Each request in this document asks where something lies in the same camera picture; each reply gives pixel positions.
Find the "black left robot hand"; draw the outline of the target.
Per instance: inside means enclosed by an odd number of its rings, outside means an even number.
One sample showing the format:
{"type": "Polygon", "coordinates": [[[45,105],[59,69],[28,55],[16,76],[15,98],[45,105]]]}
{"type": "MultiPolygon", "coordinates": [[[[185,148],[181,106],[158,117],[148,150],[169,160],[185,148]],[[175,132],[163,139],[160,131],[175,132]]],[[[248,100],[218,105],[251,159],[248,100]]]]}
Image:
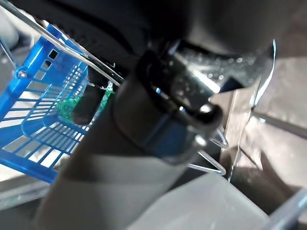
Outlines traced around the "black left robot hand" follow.
{"type": "Polygon", "coordinates": [[[272,66],[275,38],[304,0],[15,0],[123,76],[38,210],[38,230],[204,228],[208,197],[172,185],[223,118],[213,95],[272,66]]]}

